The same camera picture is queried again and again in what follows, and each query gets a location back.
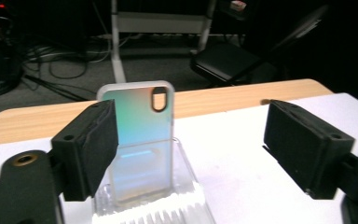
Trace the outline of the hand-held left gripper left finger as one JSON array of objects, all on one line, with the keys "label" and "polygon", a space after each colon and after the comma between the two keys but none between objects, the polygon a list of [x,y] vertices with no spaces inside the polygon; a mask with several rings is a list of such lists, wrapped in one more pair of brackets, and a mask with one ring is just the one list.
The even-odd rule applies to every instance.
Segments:
[{"label": "hand-held left gripper left finger", "polygon": [[51,145],[50,155],[63,165],[64,199],[93,197],[117,154],[115,101],[88,106],[51,139]]}]

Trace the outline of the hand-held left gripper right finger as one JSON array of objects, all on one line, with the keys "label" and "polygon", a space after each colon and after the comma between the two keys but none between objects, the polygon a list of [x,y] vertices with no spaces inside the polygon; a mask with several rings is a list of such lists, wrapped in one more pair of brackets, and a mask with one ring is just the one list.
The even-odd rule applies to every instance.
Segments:
[{"label": "hand-held left gripper right finger", "polygon": [[335,197],[339,164],[353,144],[353,137],[299,105],[268,105],[264,149],[315,200]]}]

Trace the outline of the iridescent translucent phone case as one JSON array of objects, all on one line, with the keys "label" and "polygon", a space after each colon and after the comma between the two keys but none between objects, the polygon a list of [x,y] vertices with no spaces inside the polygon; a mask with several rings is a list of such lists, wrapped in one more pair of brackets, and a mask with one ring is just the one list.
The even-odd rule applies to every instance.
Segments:
[{"label": "iridescent translucent phone case", "polygon": [[162,80],[98,90],[98,100],[116,103],[118,148],[108,169],[114,205],[153,201],[171,191],[173,98],[173,86]]}]

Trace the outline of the clear acrylic display rack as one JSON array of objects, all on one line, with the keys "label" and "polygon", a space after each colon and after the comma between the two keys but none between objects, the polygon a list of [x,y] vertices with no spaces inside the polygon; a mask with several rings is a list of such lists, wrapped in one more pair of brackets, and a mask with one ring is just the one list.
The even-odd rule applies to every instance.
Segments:
[{"label": "clear acrylic display rack", "polygon": [[176,138],[120,148],[92,205],[92,224],[215,224]]}]

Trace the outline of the white table cover sheet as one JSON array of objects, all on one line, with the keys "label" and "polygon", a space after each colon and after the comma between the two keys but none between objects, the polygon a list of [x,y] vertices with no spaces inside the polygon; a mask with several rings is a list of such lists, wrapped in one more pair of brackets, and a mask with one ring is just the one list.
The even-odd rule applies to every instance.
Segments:
[{"label": "white table cover sheet", "polygon": [[[347,93],[290,101],[356,139],[358,100]],[[217,224],[342,224],[338,191],[312,200],[262,148],[267,105],[177,119],[179,138]],[[48,150],[49,138],[0,145],[4,159],[29,149]]]}]

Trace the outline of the black chair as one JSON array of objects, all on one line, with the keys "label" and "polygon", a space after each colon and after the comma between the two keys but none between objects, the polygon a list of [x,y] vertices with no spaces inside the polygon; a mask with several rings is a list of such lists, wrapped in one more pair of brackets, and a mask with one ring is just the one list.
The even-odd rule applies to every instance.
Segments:
[{"label": "black chair", "polygon": [[221,43],[194,55],[190,68],[207,79],[210,88],[270,82],[279,71],[273,62],[315,30],[323,22],[328,10],[329,5],[312,10],[260,56],[233,44]]}]

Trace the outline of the small red and white object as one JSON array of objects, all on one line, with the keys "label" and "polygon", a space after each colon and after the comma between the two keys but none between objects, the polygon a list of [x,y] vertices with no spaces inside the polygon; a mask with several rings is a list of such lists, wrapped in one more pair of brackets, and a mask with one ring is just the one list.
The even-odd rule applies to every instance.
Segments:
[{"label": "small red and white object", "polygon": [[241,0],[232,0],[230,2],[230,8],[236,11],[242,11],[246,8],[247,4]]}]

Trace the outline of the wooden-topped desk with white frame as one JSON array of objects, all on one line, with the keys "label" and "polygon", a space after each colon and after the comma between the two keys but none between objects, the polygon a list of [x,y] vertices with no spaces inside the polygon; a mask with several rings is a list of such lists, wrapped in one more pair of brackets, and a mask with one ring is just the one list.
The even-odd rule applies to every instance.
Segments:
[{"label": "wooden-topped desk with white frame", "polygon": [[126,76],[119,54],[119,32],[142,34],[198,34],[198,47],[193,53],[205,49],[217,0],[208,0],[202,16],[158,14],[143,12],[119,12],[118,0],[111,0],[112,49],[111,64],[116,83],[125,83]]}]

